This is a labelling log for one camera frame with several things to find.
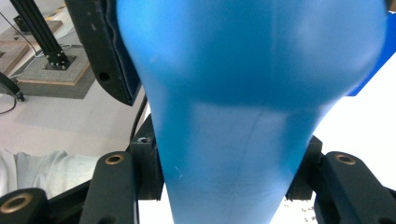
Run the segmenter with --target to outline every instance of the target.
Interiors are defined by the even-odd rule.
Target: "wire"
[[[13,25],[11,24],[11,22],[9,22],[9,20],[7,20],[7,18],[3,15],[3,13],[0,12],[0,15],[8,22],[8,24],[9,24],[12,28],[14,28],[14,30],[15,30],[16,32],[18,32],[18,34],[20,34],[20,35],[23,37],[23,39],[25,39],[25,40],[27,41],[27,43],[29,43],[30,47],[32,47],[32,49],[35,51],[35,55],[37,55],[37,51],[35,50],[35,47],[33,47],[32,43],[30,43],[30,41],[27,40],[26,37],[25,37],[19,30],[17,30],[17,28],[15,28],[15,26],[13,26]]]
[[[136,117],[134,117],[134,125],[132,126],[131,136],[129,137],[130,142],[132,141],[132,139],[134,139],[134,135],[136,134],[137,124],[139,123],[139,120],[142,118],[143,111],[145,110],[147,103],[148,103],[148,97],[145,94],[142,103],[140,104],[139,110],[137,110]]]
[[[9,110],[6,110],[6,111],[4,111],[4,112],[1,112],[0,115],[6,114],[7,112],[13,110],[13,109],[15,108],[16,105],[17,105],[17,99],[14,98],[14,106],[12,106]]]

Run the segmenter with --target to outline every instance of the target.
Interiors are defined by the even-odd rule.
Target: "black metal bracket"
[[[310,200],[313,191],[319,224],[396,223],[395,191],[383,187],[357,157],[343,152],[322,155],[315,137],[286,198]]]
[[[127,151],[134,161],[137,186],[140,186],[139,200],[159,201],[164,180],[151,115],[146,118]]]
[[[20,28],[22,33],[30,33],[29,27],[27,27],[26,22],[23,18],[18,15],[14,18],[15,24],[17,24],[18,28]]]
[[[112,152],[96,163],[80,224],[139,223],[131,154]]]
[[[33,35],[49,64],[52,67],[59,67],[59,70],[66,70],[71,62],[64,54],[61,46],[55,39],[52,31],[38,10],[34,0],[10,0],[15,7],[21,20]]]
[[[140,78],[120,36],[114,0],[65,0],[99,84],[111,96],[133,105]]]

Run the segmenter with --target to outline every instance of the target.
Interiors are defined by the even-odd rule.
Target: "blue fabric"
[[[382,1],[118,0],[175,223],[268,223],[319,121],[372,70]]]

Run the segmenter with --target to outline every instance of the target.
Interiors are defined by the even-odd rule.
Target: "hole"
[[[145,138],[145,137],[138,138],[138,139],[137,139],[137,142],[138,142],[138,143],[147,143],[147,142],[148,142],[148,139]]]
[[[117,163],[122,162],[124,159],[123,156],[121,155],[112,155],[106,158],[105,163],[109,164],[109,165],[114,165]]]
[[[396,224],[396,221],[388,218],[388,217],[381,217],[378,219],[379,224]]]
[[[22,203],[24,203],[26,201],[25,198],[17,198],[14,201],[12,201],[9,206],[10,207],[17,207],[19,205],[21,205]]]
[[[356,161],[353,158],[348,157],[347,155],[338,154],[335,156],[337,160],[344,164],[354,165]]]
[[[29,193],[22,193],[14,196],[1,205],[0,211],[4,214],[7,214],[21,210],[23,207],[28,205],[30,201],[32,201],[32,198],[32,194]]]
[[[108,73],[99,73],[99,79],[103,82],[110,80],[110,75]]]
[[[113,216],[102,217],[97,224],[112,224],[115,223],[116,219]]]
[[[111,157],[109,161],[119,161],[120,157]]]

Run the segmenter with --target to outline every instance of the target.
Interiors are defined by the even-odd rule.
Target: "white cloth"
[[[91,179],[98,159],[64,151],[36,157],[0,150],[0,197],[16,189],[40,188],[52,198]]]

